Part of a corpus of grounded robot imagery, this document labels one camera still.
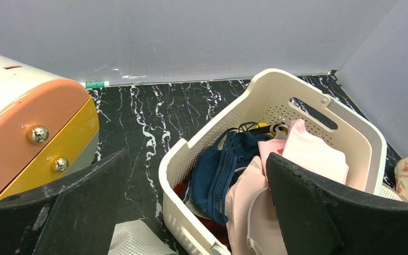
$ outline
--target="navy blue fabric bag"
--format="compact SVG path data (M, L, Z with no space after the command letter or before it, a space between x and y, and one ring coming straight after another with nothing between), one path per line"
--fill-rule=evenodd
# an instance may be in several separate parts
M271 136L249 131L257 125L248 122L237 128L226 130L213 145L206 148L199 156L190 181L190 198L202 212L220 225L227 223L224 214L226 193L242 171L235 173L241 167L247 167L254 156L259 155L258 141L267 141ZM221 150L218 145L223 138Z

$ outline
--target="white wall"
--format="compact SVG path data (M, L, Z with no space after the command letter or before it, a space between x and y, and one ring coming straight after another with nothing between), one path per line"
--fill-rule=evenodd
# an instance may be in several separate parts
M0 1L0 54L111 84L321 73L342 67L396 2Z
M408 0L400 0L336 76L348 95L408 156Z

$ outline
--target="white plastic basket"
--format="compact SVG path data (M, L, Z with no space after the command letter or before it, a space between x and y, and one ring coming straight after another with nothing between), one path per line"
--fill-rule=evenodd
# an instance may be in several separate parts
M291 103L298 98L338 126L332 130ZM164 190L163 215L168 229L189 254L230 254L188 210L173 187L193 170L203 149L227 129L248 121L275 124L302 118L307 130L345 153L349 172L346 185L379 195L387 145L370 122L334 98L278 69L257 74L246 91L224 108L190 141L179 140L162 159L159 180Z

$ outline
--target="black marble surface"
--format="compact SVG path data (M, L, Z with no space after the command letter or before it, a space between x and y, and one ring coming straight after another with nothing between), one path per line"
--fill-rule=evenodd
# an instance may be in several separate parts
M363 116L331 75L302 76ZM250 80L169 83L89 89L100 120L97 160L127 148L131 163L118 222L142 219L171 249L186 254L163 224L158 180L162 157L180 139L189 140L243 93ZM399 155L388 145L384 182L395 185Z

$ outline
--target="metal bolt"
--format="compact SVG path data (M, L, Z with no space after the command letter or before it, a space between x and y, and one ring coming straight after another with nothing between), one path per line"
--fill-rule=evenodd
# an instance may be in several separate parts
M49 131L44 126L35 125L27 129L25 136L31 142L42 143L48 140Z
M68 160L62 157L54 159L50 165L51 169L58 173L64 172L68 169L69 166L70 163L68 162Z

